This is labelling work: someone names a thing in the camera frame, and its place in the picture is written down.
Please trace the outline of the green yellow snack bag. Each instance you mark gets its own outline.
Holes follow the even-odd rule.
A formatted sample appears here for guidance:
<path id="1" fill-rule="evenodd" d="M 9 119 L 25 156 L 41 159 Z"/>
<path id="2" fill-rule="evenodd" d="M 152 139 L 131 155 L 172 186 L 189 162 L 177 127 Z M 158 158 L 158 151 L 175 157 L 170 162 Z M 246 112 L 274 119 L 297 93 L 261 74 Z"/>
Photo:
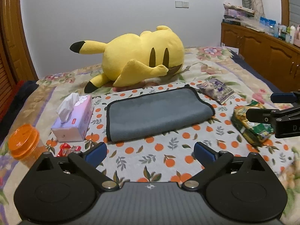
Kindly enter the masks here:
<path id="1" fill-rule="evenodd" d="M 245 106 L 236 106 L 231 122 L 233 126 L 242 134 L 249 144 L 261 147 L 274 133 L 270 124 L 250 122 L 246 118 L 246 111 L 250 108 L 264 109 L 262 103 L 252 100 Z"/>

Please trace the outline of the blue white box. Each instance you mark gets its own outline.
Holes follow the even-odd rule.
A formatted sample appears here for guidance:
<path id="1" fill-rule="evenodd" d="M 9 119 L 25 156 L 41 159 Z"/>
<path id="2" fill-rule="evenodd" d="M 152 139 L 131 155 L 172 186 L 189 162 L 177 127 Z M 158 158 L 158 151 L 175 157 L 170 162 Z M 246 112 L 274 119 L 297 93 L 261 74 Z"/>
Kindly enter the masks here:
<path id="1" fill-rule="evenodd" d="M 270 34 L 274 33 L 274 27 L 277 24 L 275 20 L 260 17 L 259 22 L 260 22 L 260 26 L 263 28 L 264 32 L 267 32 Z"/>

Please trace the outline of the orange lidded plastic bottle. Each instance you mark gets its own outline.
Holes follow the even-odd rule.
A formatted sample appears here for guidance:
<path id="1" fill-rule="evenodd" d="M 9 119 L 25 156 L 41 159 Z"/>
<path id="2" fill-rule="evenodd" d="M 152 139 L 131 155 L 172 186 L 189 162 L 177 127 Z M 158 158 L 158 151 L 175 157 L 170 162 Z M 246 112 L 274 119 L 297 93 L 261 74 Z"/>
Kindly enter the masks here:
<path id="1" fill-rule="evenodd" d="M 30 168 L 47 151 L 39 131 L 30 124 L 20 126 L 8 139 L 11 156 Z"/>

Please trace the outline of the stack of folded papers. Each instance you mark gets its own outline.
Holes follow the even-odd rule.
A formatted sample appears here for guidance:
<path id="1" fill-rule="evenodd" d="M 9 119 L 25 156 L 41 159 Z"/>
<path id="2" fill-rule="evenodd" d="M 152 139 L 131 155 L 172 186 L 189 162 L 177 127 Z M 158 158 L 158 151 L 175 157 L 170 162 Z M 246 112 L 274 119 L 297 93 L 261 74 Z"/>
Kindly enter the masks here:
<path id="1" fill-rule="evenodd" d="M 240 26 L 241 22 L 246 18 L 255 17 L 255 11 L 252 9 L 235 6 L 230 3 L 224 3 L 223 23 Z"/>

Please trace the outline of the white wall switch socket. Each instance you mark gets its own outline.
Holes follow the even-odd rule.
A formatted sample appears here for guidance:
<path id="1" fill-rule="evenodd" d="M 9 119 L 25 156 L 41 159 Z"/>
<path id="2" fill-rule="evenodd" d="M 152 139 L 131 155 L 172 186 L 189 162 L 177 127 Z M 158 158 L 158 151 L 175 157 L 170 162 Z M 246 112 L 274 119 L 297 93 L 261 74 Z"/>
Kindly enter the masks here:
<path id="1" fill-rule="evenodd" d="M 188 1 L 175 1 L 175 7 L 176 8 L 189 8 L 189 2 Z"/>

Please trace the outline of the yellow Pikachu plush toy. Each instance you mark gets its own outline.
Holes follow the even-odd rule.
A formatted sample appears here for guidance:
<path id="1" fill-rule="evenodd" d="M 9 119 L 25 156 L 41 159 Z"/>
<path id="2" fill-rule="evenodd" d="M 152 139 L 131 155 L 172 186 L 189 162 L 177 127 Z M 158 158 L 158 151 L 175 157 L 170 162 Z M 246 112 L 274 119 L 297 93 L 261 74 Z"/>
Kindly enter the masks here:
<path id="1" fill-rule="evenodd" d="M 185 49 L 171 28 L 123 34 L 108 43 L 78 41 L 70 46 L 78 54 L 102 54 L 103 72 L 92 78 L 84 92 L 94 92 L 111 81 L 114 87 L 128 87 L 146 79 L 175 75 L 184 64 Z"/>

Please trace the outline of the wooden room door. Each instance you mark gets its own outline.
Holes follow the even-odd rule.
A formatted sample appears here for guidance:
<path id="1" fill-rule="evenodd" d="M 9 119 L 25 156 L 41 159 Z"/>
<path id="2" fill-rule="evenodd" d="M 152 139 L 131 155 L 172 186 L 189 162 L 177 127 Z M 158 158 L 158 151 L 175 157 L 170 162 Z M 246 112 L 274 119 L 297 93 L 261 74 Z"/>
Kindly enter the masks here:
<path id="1" fill-rule="evenodd" d="M 38 80 L 24 34 L 20 0 L 1 0 L 1 33 L 15 81 Z"/>

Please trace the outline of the floral bed blanket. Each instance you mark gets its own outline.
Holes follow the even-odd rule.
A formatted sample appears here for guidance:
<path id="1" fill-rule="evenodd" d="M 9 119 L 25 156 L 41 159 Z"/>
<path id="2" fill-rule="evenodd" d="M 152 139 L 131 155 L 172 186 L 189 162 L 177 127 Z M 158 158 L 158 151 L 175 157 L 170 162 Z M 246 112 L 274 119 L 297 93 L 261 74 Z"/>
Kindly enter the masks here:
<path id="1" fill-rule="evenodd" d="M 28 171 L 25 165 L 14 160 L 8 153 L 6 142 L 8 137 L 19 126 L 30 123 L 38 129 L 41 140 L 45 144 L 47 137 L 52 133 L 50 128 L 56 119 L 56 109 L 59 104 L 72 92 L 83 95 L 85 84 L 93 76 L 100 73 L 101 69 L 101 66 L 97 65 L 67 73 L 53 74 L 29 85 L 38 87 L 28 96 L 17 117 L 9 118 L 13 119 L 14 122 L 1 145 L 1 224 L 18 224 L 20 222 L 20 217 L 13 204 L 13 194 Z M 275 104 L 274 106 L 269 100 L 272 93 L 271 89 L 263 81 L 235 63 L 231 53 L 222 47 L 186 49 L 184 69 L 172 78 L 146 80 L 146 82 L 129 89 L 114 89 L 110 84 L 107 84 L 92 93 L 91 96 L 176 83 L 181 83 L 182 87 L 189 84 L 196 88 L 196 85 L 202 83 L 203 80 L 212 78 L 217 78 L 229 85 L 235 91 L 234 94 L 246 99 L 246 105 L 251 100 L 255 100 L 262 103 L 266 108 L 284 109 L 290 107 L 287 104 Z M 24 90 L 24 95 L 29 93 L 29 86 L 28 91 Z M 282 221 L 285 224 L 299 224 L 299 137 L 284 141 L 291 145 L 294 151 L 294 160 L 280 174 L 277 174 L 280 175 L 279 179 L 288 194 L 288 203 Z"/>

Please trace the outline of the white bottle on cabinet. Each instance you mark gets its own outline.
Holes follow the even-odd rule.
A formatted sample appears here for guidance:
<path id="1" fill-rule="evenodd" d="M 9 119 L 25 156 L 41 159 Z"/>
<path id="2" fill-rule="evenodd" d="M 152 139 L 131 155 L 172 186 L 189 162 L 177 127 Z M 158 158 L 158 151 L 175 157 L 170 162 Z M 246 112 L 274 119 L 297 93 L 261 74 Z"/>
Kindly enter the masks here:
<path id="1" fill-rule="evenodd" d="M 292 25 L 290 27 L 290 32 L 289 32 L 289 43 L 294 44 L 295 34 L 296 34 L 296 27 Z"/>

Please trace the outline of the red candy wrapper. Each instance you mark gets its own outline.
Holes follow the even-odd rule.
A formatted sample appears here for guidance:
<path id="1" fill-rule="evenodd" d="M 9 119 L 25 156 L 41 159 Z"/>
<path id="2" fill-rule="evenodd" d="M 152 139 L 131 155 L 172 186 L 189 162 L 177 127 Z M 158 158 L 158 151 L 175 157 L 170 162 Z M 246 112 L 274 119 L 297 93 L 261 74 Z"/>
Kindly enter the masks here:
<path id="1" fill-rule="evenodd" d="M 63 143 L 59 147 L 59 152 L 56 155 L 57 157 L 64 157 L 67 156 L 68 154 L 74 152 L 74 151 L 80 151 L 81 147 L 80 146 L 71 146 L 68 143 Z"/>

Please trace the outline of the purple and grey towel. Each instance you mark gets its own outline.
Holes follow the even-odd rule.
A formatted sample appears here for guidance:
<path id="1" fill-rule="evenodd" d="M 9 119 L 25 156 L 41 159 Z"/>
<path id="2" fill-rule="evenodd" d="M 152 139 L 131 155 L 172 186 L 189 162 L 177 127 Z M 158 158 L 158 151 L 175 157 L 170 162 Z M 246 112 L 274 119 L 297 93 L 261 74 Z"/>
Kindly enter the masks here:
<path id="1" fill-rule="evenodd" d="M 108 104 L 106 134 L 111 142 L 139 139 L 203 122 L 215 115 L 195 88 L 144 94 Z"/>

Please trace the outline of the pink tissue box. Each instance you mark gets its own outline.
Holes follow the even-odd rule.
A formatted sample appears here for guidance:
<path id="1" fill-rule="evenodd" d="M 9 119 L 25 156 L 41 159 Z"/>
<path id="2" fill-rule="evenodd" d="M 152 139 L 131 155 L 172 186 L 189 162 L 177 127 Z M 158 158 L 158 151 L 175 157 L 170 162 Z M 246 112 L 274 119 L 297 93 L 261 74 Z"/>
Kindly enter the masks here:
<path id="1" fill-rule="evenodd" d="M 86 137 L 94 110 L 91 95 L 71 93 L 56 110 L 58 115 L 51 130 L 59 142 L 79 142 Z"/>

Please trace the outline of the white paper sheet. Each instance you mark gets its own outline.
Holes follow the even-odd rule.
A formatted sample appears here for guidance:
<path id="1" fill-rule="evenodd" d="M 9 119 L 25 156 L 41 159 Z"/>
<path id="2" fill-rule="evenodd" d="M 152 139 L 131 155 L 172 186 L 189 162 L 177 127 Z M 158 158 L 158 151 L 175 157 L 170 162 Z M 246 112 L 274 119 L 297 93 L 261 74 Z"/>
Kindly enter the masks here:
<path id="1" fill-rule="evenodd" d="M 239 56 L 239 48 L 227 46 L 223 42 L 221 42 L 220 45 L 223 49 L 227 49 L 231 53 L 231 56 L 234 56 L 234 55 Z"/>

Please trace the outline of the wooden sideboard cabinet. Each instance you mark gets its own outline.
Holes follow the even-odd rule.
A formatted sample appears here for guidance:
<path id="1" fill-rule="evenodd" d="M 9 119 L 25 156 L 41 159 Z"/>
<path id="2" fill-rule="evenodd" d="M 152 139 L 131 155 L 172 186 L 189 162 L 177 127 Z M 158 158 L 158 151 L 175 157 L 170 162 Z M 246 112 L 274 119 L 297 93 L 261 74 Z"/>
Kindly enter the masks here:
<path id="1" fill-rule="evenodd" d="M 299 48 L 246 27 L 221 23 L 221 43 L 283 92 L 299 90 Z"/>

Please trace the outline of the dark blue bed sheet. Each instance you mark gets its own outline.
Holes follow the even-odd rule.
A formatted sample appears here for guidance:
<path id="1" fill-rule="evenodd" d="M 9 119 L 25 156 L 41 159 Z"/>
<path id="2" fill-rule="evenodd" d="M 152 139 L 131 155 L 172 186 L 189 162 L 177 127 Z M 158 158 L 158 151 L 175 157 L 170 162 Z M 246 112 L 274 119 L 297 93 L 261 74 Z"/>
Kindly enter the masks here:
<path id="1" fill-rule="evenodd" d="M 272 92 L 282 93 L 282 91 L 280 89 L 278 89 L 276 86 L 274 86 L 273 83 L 271 83 L 267 79 L 263 78 L 257 71 L 255 71 L 250 65 L 248 65 L 238 54 L 236 54 L 231 49 L 229 49 L 229 51 L 231 52 L 232 59 L 235 63 L 239 64 L 243 69 L 247 70 L 252 75 L 254 75 L 256 78 L 263 81 L 271 89 Z"/>

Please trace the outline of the orange print white cloth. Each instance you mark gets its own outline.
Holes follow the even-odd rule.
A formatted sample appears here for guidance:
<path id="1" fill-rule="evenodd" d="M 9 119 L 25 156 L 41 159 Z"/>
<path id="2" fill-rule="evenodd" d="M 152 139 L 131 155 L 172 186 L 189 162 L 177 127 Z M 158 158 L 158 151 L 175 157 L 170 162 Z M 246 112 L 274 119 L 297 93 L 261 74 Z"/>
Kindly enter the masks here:
<path id="1" fill-rule="evenodd" d="M 182 84 L 95 95 L 93 96 L 94 111 L 86 137 L 81 142 L 66 143 L 80 146 L 81 151 L 86 151 L 99 142 L 106 142 L 106 107 L 109 103 L 178 87 L 182 87 Z M 236 106 L 246 105 L 244 97 L 234 94 L 224 105 L 219 105 L 205 95 L 201 98 L 215 109 L 216 114 L 212 119 L 138 140 L 108 142 L 107 158 L 98 169 L 118 183 L 183 182 L 202 169 L 202 165 L 193 155 L 194 144 L 198 141 L 215 151 L 225 150 L 235 156 L 247 156 L 250 152 L 257 152 L 276 174 L 280 174 L 293 162 L 294 151 L 285 141 L 270 137 L 261 147 L 253 147 L 235 129 L 230 118 Z M 47 149 L 54 155 L 58 154 L 59 147 L 63 143 L 57 141 L 52 133 L 45 142 Z"/>

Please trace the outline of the purple snack bag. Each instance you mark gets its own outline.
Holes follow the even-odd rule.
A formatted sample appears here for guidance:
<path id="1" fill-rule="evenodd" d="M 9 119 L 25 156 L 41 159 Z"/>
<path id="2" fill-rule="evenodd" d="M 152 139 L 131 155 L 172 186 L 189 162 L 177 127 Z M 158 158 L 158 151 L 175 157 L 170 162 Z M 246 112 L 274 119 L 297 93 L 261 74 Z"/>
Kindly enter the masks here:
<path id="1" fill-rule="evenodd" d="M 207 97 L 218 102 L 220 105 L 234 94 L 234 90 L 216 78 L 206 80 L 196 86 L 198 90 Z"/>

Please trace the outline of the wooden louvered wardrobe door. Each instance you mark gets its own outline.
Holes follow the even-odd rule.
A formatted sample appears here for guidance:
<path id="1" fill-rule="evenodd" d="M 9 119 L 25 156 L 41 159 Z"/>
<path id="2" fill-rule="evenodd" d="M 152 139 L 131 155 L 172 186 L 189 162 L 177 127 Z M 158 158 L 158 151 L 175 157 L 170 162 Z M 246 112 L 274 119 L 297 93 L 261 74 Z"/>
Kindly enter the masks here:
<path id="1" fill-rule="evenodd" d="M 1 118 L 5 115 L 5 111 L 7 108 L 8 101 L 13 92 L 13 88 L 15 86 L 15 80 L 11 74 L 9 65 L 6 60 L 6 56 L 3 52 L 1 52 L 1 102 L 0 102 L 0 111 Z"/>

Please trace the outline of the small grey desk fan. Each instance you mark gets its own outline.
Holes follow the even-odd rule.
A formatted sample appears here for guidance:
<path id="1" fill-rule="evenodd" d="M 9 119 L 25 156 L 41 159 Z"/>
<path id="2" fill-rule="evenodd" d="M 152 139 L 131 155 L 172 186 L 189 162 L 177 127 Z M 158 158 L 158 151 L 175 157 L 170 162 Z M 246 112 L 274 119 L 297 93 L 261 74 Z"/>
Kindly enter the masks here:
<path id="1" fill-rule="evenodd" d="M 242 6 L 247 9 L 252 9 L 252 0 L 242 0 Z"/>

